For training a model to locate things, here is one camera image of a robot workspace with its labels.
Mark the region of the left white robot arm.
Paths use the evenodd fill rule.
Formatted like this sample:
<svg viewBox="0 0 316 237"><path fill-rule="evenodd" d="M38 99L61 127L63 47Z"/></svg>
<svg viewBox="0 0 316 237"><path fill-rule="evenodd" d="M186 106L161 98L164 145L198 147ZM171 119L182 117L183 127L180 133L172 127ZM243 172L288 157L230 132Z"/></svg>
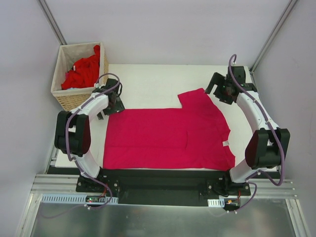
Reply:
<svg viewBox="0 0 316 237"><path fill-rule="evenodd" d="M102 120L104 116L122 112L125 107L121 93L120 80L107 79L105 85L96 87L78 107L61 111L57 116L54 146L76 164L81 176L89 178L87 186L93 192L101 191L105 181L98 176L101 167L90 151L90 123L95 118Z"/></svg>

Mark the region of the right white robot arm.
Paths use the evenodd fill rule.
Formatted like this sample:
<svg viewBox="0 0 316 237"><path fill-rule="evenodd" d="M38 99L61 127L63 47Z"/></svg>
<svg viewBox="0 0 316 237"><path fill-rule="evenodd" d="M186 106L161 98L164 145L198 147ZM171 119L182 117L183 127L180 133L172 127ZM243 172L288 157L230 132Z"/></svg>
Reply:
<svg viewBox="0 0 316 237"><path fill-rule="evenodd" d="M280 128L267 113L259 99L257 88L247 83L243 66L229 66L226 76L214 73L206 90L221 102L236 103L243 111L252 130L252 137L245 148L244 160L230 169L228 179L222 182L222 189L228 195L240 189L255 175L265 175L274 185L284 180L285 157L290 132Z"/></svg>

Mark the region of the magenta t shirt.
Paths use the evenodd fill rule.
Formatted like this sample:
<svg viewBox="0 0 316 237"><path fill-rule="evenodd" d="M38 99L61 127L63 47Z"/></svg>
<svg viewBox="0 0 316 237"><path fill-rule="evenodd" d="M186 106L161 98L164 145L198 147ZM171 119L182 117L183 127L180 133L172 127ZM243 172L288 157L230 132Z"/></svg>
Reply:
<svg viewBox="0 0 316 237"><path fill-rule="evenodd" d="M226 171L235 156L224 145L230 129L202 88L178 95L180 108L126 109L109 117L105 169Z"/></svg>

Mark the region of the wicker laundry basket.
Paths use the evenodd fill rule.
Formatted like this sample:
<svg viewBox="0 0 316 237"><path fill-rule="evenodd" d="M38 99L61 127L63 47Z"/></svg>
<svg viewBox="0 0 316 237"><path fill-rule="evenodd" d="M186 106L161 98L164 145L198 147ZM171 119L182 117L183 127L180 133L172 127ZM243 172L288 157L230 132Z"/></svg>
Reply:
<svg viewBox="0 0 316 237"><path fill-rule="evenodd" d="M100 46L99 77L109 72L109 63L102 42L62 45L59 47L57 62L51 84L51 93L66 111L72 110L83 103L94 90L93 87L62 90L61 84L65 81L66 73L72 69L74 63L81 58L94 55L94 46Z"/></svg>

